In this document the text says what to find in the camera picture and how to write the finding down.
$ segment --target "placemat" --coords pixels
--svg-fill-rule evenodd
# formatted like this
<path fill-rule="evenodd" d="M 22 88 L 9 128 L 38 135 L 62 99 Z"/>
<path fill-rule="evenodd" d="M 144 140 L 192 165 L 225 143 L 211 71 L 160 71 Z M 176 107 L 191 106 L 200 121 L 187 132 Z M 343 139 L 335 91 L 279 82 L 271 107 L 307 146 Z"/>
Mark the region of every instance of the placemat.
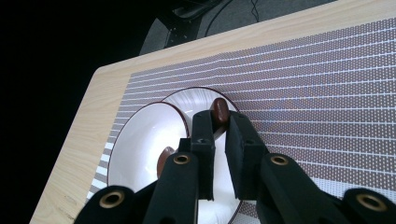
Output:
<path fill-rule="evenodd" d="M 341 198 L 363 187 L 396 203 L 395 41 L 393 18 L 131 74 L 87 201 L 106 187 L 134 112 L 200 86 L 231 99 L 268 149 L 294 158 L 322 190 Z M 259 223 L 254 202 L 233 223 Z"/>

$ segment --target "table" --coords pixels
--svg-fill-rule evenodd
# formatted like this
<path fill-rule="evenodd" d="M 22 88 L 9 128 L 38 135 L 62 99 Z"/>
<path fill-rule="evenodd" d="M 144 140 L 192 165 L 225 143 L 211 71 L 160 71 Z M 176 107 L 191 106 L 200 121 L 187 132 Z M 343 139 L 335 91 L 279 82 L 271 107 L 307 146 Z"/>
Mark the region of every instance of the table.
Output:
<path fill-rule="evenodd" d="M 396 17 L 396 2 L 343 1 L 98 68 L 92 76 L 31 223 L 73 223 L 132 73 Z"/>

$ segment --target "striped placemat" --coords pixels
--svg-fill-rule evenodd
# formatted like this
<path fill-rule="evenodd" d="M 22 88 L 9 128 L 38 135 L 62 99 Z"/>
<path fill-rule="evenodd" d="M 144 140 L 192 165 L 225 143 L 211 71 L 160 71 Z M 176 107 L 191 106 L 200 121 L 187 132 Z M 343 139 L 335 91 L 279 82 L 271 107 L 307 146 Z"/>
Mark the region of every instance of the striped placemat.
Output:
<path fill-rule="evenodd" d="M 131 74 L 87 195 L 107 186 L 122 126 L 144 105 L 208 87 L 247 115 L 271 152 L 294 158 L 324 191 L 396 203 L 396 18 Z M 243 202 L 233 223 L 259 223 Z"/>

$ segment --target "cable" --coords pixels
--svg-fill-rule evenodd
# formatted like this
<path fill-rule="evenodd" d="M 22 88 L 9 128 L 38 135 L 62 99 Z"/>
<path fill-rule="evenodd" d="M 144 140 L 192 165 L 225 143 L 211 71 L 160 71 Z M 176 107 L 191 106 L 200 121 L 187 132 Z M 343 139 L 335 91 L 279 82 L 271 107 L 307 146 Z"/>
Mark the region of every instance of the cable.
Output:
<path fill-rule="evenodd" d="M 213 21 L 216 19 L 216 17 L 220 14 L 220 12 L 227 7 L 233 0 L 228 1 L 226 4 L 224 4 L 221 9 L 218 11 L 218 13 L 216 13 L 216 15 L 212 18 L 212 20 L 210 21 L 209 25 L 207 25 L 206 31 L 205 31 L 205 36 L 207 37 L 207 32 L 209 32 L 210 26 L 212 25 Z"/>
<path fill-rule="evenodd" d="M 251 4 L 253 4 L 253 8 L 251 9 L 251 14 L 253 14 L 254 18 L 256 18 L 256 22 L 259 22 L 259 11 L 256 8 L 258 1 L 259 0 L 253 2 L 253 0 L 250 0 Z"/>

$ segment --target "black background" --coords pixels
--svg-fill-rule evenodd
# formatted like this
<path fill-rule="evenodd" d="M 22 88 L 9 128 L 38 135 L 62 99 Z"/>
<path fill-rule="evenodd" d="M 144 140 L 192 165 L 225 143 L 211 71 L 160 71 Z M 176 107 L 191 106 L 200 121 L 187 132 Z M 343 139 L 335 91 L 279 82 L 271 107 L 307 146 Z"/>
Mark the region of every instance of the black background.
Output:
<path fill-rule="evenodd" d="M 94 71 L 139 55 L 158 2 L 2 1 L 2 219 L 29 223 Z"/>

